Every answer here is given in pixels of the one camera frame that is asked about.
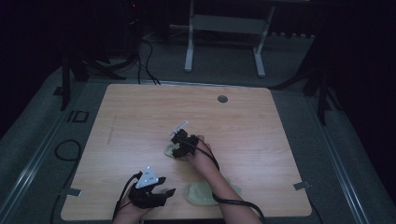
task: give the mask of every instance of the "table leg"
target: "table leg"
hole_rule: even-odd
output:
[[[253,48],[254,60],[256,61],[257,74],[259,77],[265,77],[264,66],[262,65],[262,46],[264,45],[265,37],[267,37],[268,35],[268,29],[270,27],[271,20],[274,16],[274,12],[275,12],[275,7],[271,7],[268,13],[267,21],[264,23],[264,26],[262,27],[262,37],[260,39],[260,43],[257,47]]]
[[[187,46],[186,63],[184,65],[184,70],[186,72],[190,72],[192,70],[192,57],[194,54],[193,25],[194,25],[194,0],[190,0],[189,45]]]

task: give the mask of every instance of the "dark background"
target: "dark background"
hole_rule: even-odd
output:
[[[135,2],[144,6],[146,23],[163,38],[167,37],[169,23],[188,23],[188,1]],[[330,66],[337,97],[396,202],[395,3],[314,3],[280,4],[270,31],[273,35],[316,36],[304,66],[315,67],[323,60]],[[209,8],[209,14],[256,15],[256,11],[241,10],[241,6],[235,1],[234,7],[230,4],[227,10],[219,11],[223,7],[203,1],[197,9]],[[129,43],[124,41],[130,35],[126,23],[134,13],[142,12],[139,10],[131,14],[123,1],[2,0],[0,136],[20,115],[45,78],[61,65],[64,46],[73,43],[92,59],[105,62],[108,55],[122,53],[123,45]]]

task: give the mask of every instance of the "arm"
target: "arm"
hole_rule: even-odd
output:
[[[125,197],[123,197],[121,201],[120,210],[117,213],[116,217],[114,218],[113,224],[137,224],[141,219],[141,217],[152,209],[152,208],[142,209],[131,204],[131,200],[129,200],[127,196],[129,195],[129,191],[130,189],[128,190]]]
[[[197,145],[198,148],[211,154],[210,145],[204,144],[204,138],[202,136],[197,137],[202,140],[199,141]],[[216,196],[226,200],[243,201],[243,199],[233,190],[224,176],[220,173],[214,162],[204,153],[199,150],[195,150],[194,155],[188,155],[185,159],[203,176]],[[249,207],[219,203],[219,208],[227,224],[261,224],[258,216]]]

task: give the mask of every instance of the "finger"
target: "finger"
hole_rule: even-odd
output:
[[[205,141],[205,138],[202,135],[197,135],[197,138],[201,139],[203,142]]]
[[[212,147],[208,143],[206,143],[204,141],[199,141],[198,146],[201,147],[201,148],[207,148],[209,150],[212,149]]]
[[[190,161],[190,160],[193,159],[193,155],[190,154],[190,153],[188,153],[188,154],[185,155],[184,157],[180,157],[180,158],[178,158],[178,159],[181,160],[181,161]]]

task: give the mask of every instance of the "round hole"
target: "round hole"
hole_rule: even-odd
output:
[[[220,96],[218,97],[218,101],[219,101],[220,103],[227,103],[228,98],[227,98],[227,96],[225,96],[225,95],[220,95]]]

